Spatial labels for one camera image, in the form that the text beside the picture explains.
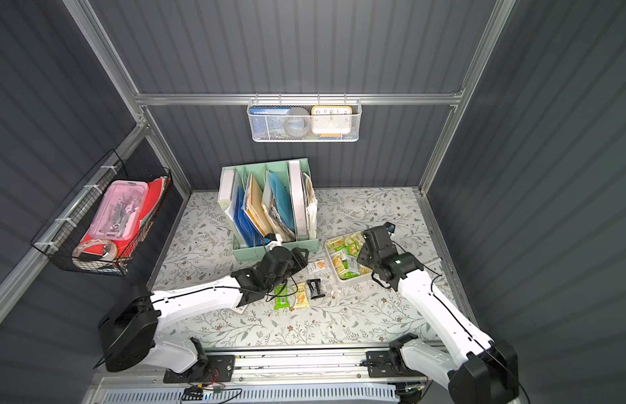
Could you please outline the yellow cookie packet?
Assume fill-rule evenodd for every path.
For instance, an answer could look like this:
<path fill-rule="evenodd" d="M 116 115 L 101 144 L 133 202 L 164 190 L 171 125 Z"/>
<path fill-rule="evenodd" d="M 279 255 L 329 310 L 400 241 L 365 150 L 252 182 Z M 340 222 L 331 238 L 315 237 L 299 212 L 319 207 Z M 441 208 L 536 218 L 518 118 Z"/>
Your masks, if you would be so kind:
<path fill-rule="evenodd" d="M 306 293 L 306 283 L 299 283 L 296 285 L 294 308 L 299 309 L 306 307 L 309 307 L 309 299 Z"/>

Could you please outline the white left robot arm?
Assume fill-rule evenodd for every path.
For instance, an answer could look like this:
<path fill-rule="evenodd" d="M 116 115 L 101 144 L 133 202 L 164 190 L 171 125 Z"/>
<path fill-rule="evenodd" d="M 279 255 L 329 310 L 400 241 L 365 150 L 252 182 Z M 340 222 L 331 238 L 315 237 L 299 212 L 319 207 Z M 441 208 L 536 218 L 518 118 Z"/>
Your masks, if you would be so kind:
<path fill-rule="evenodd" d="M 197 338 L 181 340 L 169 328 L 210 311 L 238 309 L 276 296 L 275 289 L 309 263 L 309 251 L 274 247 L 260 262 L 215 281 L 173 291 L 151 292 L 136 286 L 98 324 L 104 365 L 112 373 L 136 365 L 165 368 L 176 374 L 205 367 L 208 358 Z"/>

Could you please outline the white plastic storage box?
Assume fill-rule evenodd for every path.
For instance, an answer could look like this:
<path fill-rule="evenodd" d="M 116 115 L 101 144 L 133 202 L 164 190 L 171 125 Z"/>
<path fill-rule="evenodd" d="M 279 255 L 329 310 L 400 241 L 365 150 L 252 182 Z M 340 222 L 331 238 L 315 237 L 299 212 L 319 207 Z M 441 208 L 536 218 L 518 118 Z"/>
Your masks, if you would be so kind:
<path fill-rule="evenodd" d="M 371 279 L 373 270 L 358 262 L 364 244 L 362 232 L 347 233 L 324 242 L 324 251 L 340 288 L 348 288 Z"/>

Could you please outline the clear cookie packet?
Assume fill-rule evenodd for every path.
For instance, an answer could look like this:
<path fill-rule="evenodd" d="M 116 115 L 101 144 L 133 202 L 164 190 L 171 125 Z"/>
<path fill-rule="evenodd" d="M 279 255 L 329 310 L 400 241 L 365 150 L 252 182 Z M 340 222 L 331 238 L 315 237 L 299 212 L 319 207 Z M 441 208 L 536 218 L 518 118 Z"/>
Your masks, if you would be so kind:
<path fill-rule="evenodd" d="M 309 274 L 319 274 L 322 271 L 328 270 L 328 264 L 326 260 L 319 259 L 308 264 Z"/>

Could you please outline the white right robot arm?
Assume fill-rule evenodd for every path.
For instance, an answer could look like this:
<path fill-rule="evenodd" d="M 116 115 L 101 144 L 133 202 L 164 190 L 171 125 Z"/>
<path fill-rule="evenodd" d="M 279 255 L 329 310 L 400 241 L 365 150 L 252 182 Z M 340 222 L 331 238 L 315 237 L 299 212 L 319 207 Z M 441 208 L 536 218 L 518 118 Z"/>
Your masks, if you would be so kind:
<path fill-rule="evenodd" d="M 405 298 L 443 342 L 442 352 L 412 333 L 397 338 L 381 360 L 366 360 L 371 369 L 394 375 L 420 373 L 445 388 L 455 403 L 509 403 L 523 388 L 518 355 L 506 341 L 496 343 L 435 285 L 427 267 L 409 252 L 398 252 L 387 222 L 363 232 L 358 262 L 373 269 L 377 284 Z"/>

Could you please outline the green cookie packet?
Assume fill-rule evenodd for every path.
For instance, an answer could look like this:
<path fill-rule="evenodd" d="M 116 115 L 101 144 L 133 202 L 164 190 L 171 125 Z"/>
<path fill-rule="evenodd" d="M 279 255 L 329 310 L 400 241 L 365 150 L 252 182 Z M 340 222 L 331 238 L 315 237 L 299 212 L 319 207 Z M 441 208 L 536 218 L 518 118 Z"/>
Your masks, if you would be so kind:
<path fill-rule="evenodd" d="M 290 308 L 289 305 L 289 288 L 285 285 L 280 285 L 278 287 L 275 288 L 274 290 L 274 300 L 275 300 L 275 305 L 274 305 L 274 309 L 275 310 L 280 310 L 280 309 L 284 309 L 284 308 Z"/>

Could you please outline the mint green file organizer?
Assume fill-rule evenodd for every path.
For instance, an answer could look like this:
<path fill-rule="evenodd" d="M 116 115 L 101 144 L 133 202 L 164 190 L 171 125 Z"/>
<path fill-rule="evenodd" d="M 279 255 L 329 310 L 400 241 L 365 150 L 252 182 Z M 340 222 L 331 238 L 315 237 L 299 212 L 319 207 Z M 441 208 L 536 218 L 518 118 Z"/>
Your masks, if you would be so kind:
<path fill-rule="evenodd" d="M 285 248 L 300 247 L 310 254 L 320 249 L 317 237 L 318 202 L 313 187 L 309 161 L 299 160 L 306 196 L 306 212 L 309 238 L 297 240 L 289 186 L 288 161 L 253 163 L 228 166 L 221 169 L 218 203 L 232 232 L 232 254 L 240 263 L 255 262 L 263 258 L 268 250 L 269 237 L 277 237 Z M 260 247 L 247 247 L 237 225 L 234 210 L 236 188 L 244 190 L 243 210 L 254 227 L 264 236 L 265 244 Z"/>

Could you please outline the black cookie packet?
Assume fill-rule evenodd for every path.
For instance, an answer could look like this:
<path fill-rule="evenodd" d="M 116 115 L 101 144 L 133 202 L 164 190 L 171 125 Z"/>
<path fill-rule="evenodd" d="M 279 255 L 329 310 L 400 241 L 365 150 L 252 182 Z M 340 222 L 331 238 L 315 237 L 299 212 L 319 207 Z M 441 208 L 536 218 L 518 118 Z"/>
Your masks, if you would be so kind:
<path fill-rule="evenodd" d="M 309 279 L 306 281 L 306 284 L 309 287 L 309 293 L 312 300 L 321 299 L 326 296 L 321 287 L 321 279 Z"/>

